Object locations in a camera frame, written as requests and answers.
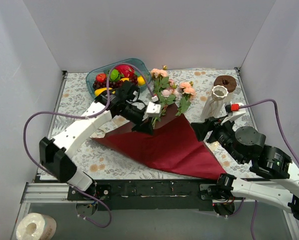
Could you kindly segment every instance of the toilet paper roll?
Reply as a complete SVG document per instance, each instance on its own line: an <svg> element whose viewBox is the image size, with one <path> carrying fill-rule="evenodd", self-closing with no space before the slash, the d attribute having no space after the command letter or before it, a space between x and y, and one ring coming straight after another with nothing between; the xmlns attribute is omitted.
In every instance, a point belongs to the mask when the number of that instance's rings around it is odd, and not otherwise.
<svg viewBox="0 0 299 240"><path fill-rule="evenodd" d="M30 213L16 229L18 240L50 240L56 231L56 221L47 215Z"/></svg>

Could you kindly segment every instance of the teal plastic tray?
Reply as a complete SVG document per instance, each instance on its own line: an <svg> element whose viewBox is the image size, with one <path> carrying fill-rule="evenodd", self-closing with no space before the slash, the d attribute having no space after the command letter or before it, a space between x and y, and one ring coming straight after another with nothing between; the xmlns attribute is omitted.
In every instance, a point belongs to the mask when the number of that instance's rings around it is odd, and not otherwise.
<svg viewBox="0 0 299 240"><path fill-rule="evenodd" d="M100 68L97 68L93 71L91 71L87 77L86 77L86 85L87 85L87 89L88 89L88 92L90 93L90 95L95 98L95 90L93 89L93 83L95 82L95 78L98 74L107 74L108 71L110 69L112 69L112 67L118 65L118 64L124 64L124 63L128 63L128 64L132 64L134 65L135 67L137 67L140 71L142 71L142 73L145 75L146 77L146 80L148 83L151 82L152 78L151 78L151 74L149 73L148 69L146 68L144 62L142 62L141 60L137 59L137 58L129 58L129 59L126 59L126 60L123 60L123 61L118 61L118 62L115 62L115 63L112 63L112 64L109 64L109 65L106 65L106 66L102 66ZM137 76L140 76L140 73L135 71L136 75ZM144 84L143 86L140 86L139 89L140 91L144 91L145 89L147 88L146 84Z"/></svg>

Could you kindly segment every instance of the white vase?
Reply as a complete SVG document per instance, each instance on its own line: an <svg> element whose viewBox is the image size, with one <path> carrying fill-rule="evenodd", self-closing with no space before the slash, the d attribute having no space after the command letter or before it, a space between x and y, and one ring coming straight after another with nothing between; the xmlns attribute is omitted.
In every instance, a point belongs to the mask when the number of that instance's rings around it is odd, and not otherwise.
<svg viewBox="0 0 299 240"><path fill-rule="evenodd" d="M234 77L229 75L218 76L214 81L214 86L223 86L227 89L228 94L225 98L225 103L232 101L234 91L236 89L237 83Z"/></svg>
<svg viewBox="0 0 299 240"><path fill-rule="evenodd" d="M207 98L203 111L201 112L201 120L214 117L217 118L220 114L220 111L226 102L225 99L228 96L229 92L224 86L214 86L211 90L211 95Z"/></svg>

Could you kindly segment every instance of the red apple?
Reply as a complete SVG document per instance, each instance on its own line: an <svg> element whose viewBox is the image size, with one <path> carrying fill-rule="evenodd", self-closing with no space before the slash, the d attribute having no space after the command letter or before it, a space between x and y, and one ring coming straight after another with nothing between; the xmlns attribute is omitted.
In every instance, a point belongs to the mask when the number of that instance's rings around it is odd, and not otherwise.
<svg viewBox="0 0 299 240"><path fill-rule="evenodd" d="M129 77L133 76L133 74L135 73L134 69L131 66L128 66L125 64L118 65L117 67L115 67L115 69L121 75L123 75L124 78L129 78Z"/></svg>
<svg viewBox="0 0 299 240"><path fill-rule="evenodd" d="M106 74L105 73L100 73L96 76L96 81L98 83L104 83L106 81Z"/></svg>

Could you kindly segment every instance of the yellow lemon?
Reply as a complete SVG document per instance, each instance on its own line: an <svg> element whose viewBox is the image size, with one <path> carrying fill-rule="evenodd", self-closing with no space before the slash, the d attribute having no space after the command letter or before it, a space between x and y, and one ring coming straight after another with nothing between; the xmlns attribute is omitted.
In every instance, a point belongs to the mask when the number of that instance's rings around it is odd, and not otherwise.
<svg viewBox="0 0 299 240"><path fill-rule="evenodd" d="M106 91L106 87L103 87L103 88L99 88L99 89L96 89L94 94L95 96L97 97L98 95L100 95L102 92Z"/></svg>
<svg viewBox="0 0 299 240"><path fill-rule="evenodd" d="M139 76L137 78L137 83L139 86L143 86L145 84L144 78L142 76Z"/></svg>

